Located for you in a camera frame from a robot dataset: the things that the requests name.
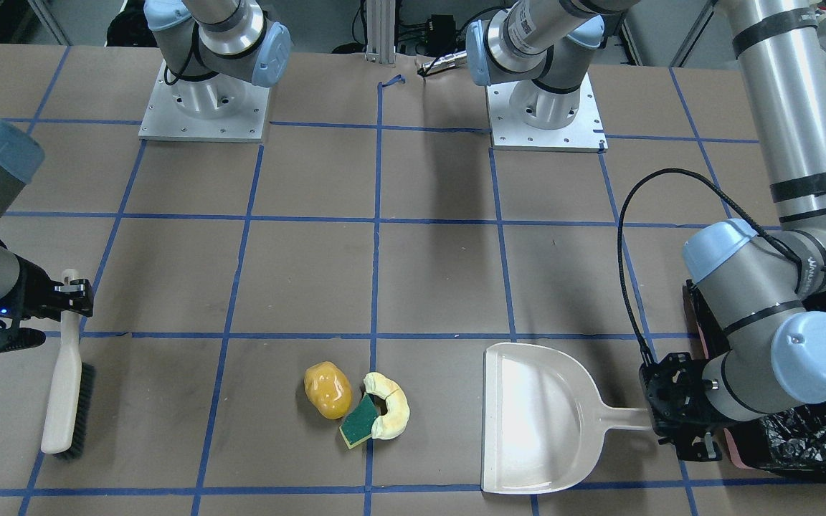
brush bristles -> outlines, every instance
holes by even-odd
[[[85,432],[88,425],[88,409],[91,408],[91,395],[95,388],[95,366],[82,362],[82,383],[78,391],[78,409],[75,412],[75,430],[72,431],[72,445],[66,451],[60,451],[54,457],[71,461],[82,456],[85,448]]]

brush handle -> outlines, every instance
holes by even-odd
[[[78,278],[78,272],[69,269],[62,273],[62,277],[68,285],[69,281]],[[40,451],[44,454],[59,454],[72,446],[82,382],[82,356],[78,350],[81,319],[82,316],[69,310],[60,314],[60,353],[49,385],[47,418],[40,442]]]

blue end cap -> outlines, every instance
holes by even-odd
[[[573,42],[582,45],[587,49],[597,49],[601,46],[601,40],[604,39],[604,19],[600,16],[595,16],[593,19],[584,22],[567,34],[566,38],[570,38]]]
[[[146,0],[144,10],[148,30],[152,32],[176,27],[190,19],[190,10],[180,0]]]
[[[32,137],[0,120],[0,166],[25,185],[43,163],[43,149]]]
[[[480,20],[467,26],[467,68],[471,71],[473,84],[490,85],[489,58],[483,44],[483,23]]]
[[[271,88],[283,78],[285,66],[292,53],[292,36],[289,29],[278,21],[266,31],[266,38],[257,52],[257,62],[253,66],[250,84]]]
[[[826,312],[803,312],[780,324],[770,347],[773,373],[792,398],[826,401]]]
[[[694,283],[718,269],[756,236],[757,232],[741,219],[723,220],[701,229],[683,249],[684,262]]]

yellow potato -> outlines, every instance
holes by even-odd
[[[353,389],[346,375],[332,362],[321,362],[305,371],[305,394],[327,419],[339,419],[353,405]]]

floor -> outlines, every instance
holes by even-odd
[[[645,432],[611,432],[574,489],[479,489],[492,343],[565,350],[604,401],[645,407],[614,252],[636,180],[708,174],[777,224],[736,72],[594,66],[609,150],[557,154],[491,149],[465,71],[424,85],[412,59],[315,54],[273,91],[264,145],[142,143],[160,62],[0,45],[0,117],[48,156],[0,237],[92,279],[98,369],[85,455],[65,464],[37,453],[57,326],[0,355],[0,515],[826,515],[826,484],[678,463]],[[657,353],[698,345],[680,248],[726,216],[695,182],[640,191],[629,272]],[[302,392],[321,360],[397,380],[406,432],[346,450]]]

